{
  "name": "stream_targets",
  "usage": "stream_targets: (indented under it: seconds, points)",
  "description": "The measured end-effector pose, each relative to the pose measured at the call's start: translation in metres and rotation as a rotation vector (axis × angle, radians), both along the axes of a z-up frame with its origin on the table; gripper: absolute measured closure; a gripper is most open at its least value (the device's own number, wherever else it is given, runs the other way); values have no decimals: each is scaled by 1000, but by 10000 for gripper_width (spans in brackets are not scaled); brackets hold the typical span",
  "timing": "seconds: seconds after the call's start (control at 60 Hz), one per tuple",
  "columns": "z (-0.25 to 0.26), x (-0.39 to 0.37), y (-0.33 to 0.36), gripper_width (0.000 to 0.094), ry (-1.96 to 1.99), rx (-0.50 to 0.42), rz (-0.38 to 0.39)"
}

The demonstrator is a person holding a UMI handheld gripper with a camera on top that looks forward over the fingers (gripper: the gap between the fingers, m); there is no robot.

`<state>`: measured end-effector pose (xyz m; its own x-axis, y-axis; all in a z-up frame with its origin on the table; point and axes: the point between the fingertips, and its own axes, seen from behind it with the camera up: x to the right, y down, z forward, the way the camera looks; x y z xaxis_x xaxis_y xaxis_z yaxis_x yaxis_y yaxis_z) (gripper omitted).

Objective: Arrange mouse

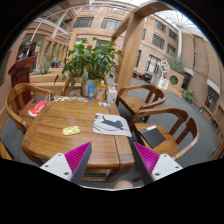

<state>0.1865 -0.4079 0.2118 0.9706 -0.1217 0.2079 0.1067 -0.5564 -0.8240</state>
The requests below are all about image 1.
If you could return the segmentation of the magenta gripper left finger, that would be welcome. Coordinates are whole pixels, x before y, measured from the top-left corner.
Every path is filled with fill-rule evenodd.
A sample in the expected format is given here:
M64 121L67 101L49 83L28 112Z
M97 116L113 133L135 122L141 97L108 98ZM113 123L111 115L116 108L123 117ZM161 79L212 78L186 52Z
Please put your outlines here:
M41 169L75 184L80 184L91 153L92 145L88 142L66 154L55 154L41 166Z

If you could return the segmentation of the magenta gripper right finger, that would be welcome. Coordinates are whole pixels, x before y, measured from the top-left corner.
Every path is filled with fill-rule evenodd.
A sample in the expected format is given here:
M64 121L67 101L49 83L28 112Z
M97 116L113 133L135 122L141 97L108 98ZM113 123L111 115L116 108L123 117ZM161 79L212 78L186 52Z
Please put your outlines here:
M139 143L134 143L133 154L145 185L182 169L168 154L159 155Z

